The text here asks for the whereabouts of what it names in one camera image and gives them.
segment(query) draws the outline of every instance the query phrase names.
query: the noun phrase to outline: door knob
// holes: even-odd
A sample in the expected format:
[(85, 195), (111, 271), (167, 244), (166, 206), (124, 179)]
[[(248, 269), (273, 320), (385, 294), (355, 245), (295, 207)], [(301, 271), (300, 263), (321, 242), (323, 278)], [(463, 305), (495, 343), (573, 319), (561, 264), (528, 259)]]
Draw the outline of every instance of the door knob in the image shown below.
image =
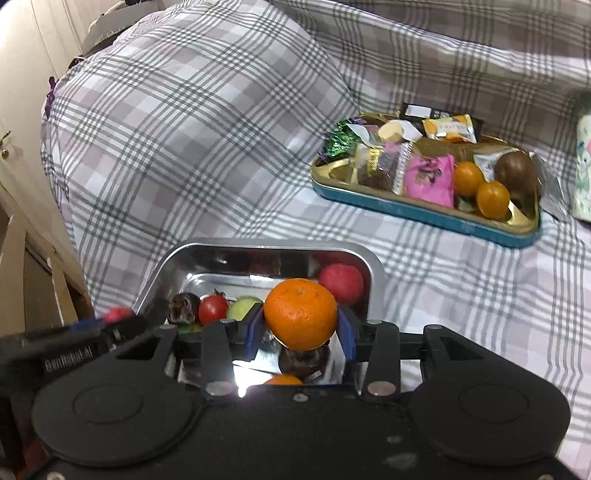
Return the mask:
[(0, 138), (0, 148), (2, 148), (2, 145), (3, 145), (3, 143), (4, 143), (4, 139), (5, 139), (5, 138), (6, 138), (8, 135), (10, 135), (11, 133), (12, 133), (12, 131), (10, 131), (10, 130), (9, 130), (8, 132), (6, 132), (6, 133), (5, 133), (5, 134), (2, 136), (2, 138)]

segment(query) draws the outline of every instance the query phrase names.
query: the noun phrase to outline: metal tray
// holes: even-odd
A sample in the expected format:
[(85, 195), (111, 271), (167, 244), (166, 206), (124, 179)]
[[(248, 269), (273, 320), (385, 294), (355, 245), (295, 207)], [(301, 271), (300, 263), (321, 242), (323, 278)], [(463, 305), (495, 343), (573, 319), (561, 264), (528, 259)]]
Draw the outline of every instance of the metal tray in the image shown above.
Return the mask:
[[(381, 125), (397, 115), (366, 113), (370, 123)], [(418, 140), (413, 151), (425, 157), (452, 154), (456, 162), (473, 161), (474, 153), (493, 153), (499, 148), (515, 147), (528, 154), (519, 145), (483, 135), (477, 144), (450, 144), (429, 138)], [(321, 196), (338, 202), (376, 210), (429, 223), (459, 233), (479, 236), (507, 247), (525, 247), (540, 236), (540, 210), (538, 196), (524, 198), (519, 206), (509, 203), (507, 218), (498, 222), (484, 218), (477, 209), (461, 211), (420, 199), (397, 195), (386, 190), (373, 189), (352, 180), (353, 167), (349, 158), (325, 164), (315, 158), (310, 166), (314, 190)]]
[[(355, 266), (365, 280), (363, 299), (353, 308), (360, 320), (381, 319), (384, 313), (384, 268), (368, 249), (348, 242), (199, 239), (183, 242), (158, 263), (134, 304), (151, 326), (166, 322), (168, 302), (181, 291), (203, 298), (214, 288), (229, 300), (243, 295), (267, 298), (271, 289), (286, 278), (311, 278), (327, 264), (342, 262)], [(336, 335), (330, 340), (330, 358), (322, 377), (315, 383), (340, 382), (344, 356)], [(264, 383), (279, 373), (281, 345), (268, 335), (252, 362), (235, 361), (239, 393), (249, 385)], [(179, 381), (200, 384), (198, 362), (183, 363)]]

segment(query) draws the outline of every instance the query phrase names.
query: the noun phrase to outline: mandarin orange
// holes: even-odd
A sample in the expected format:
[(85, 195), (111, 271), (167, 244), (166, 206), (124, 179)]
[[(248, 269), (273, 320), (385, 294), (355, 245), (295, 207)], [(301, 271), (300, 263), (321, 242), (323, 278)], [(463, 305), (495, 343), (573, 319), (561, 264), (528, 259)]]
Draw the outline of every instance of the mandarin orange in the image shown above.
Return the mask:
[(475, 163), (462, 161), (456, 165), (453, 172), (453, 186), (460, 197), (473, 197), (484, 182), (484, 174)]
[(263, 312), (273, 335), (297, 352), (324, 345), (337, 326), (333, 294), (306, 278), (284, 280), (273, 288)]
[(293, 375), (274, 375), (265, 385), (303, 385), (304, 382)]
[(500, 181), (484, 183), (476, 194), (476, 204), (484, 217), (504, 220), (509, 208), (509, 190)]

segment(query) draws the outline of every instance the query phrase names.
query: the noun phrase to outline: cherry tomato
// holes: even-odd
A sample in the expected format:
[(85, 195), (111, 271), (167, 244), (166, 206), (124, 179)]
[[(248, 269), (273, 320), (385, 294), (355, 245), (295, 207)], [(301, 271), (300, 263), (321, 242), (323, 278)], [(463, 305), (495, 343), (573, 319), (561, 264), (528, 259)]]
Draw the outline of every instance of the cherry tomato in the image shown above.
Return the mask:
[(226, 318), (230, 304), (223, 295), (210, 295), (199, 304), (199, 322), (201, 325)]

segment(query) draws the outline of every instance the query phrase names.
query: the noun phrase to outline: plaid bedsheet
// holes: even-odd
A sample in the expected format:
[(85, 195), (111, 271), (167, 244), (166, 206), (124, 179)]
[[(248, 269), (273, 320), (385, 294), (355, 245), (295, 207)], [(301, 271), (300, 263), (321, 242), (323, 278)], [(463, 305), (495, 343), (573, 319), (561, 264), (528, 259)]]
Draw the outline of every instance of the plaid bedsheet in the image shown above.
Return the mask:
[(589, 226), (544, 214), (541, 239), (514, 250), (329, 202), (309, 180), (322, 132), (406, 100), (484, 119), (570, 196), (590, 20), (582, 0), (186, 0), (145, 17), (59, 81), (43, 123), (97, 311), (132, 304), (191, 237), (357, 242), (382, 261), (401, 330), (442, 323), (565, 393), (560, 458), (591, 478)]

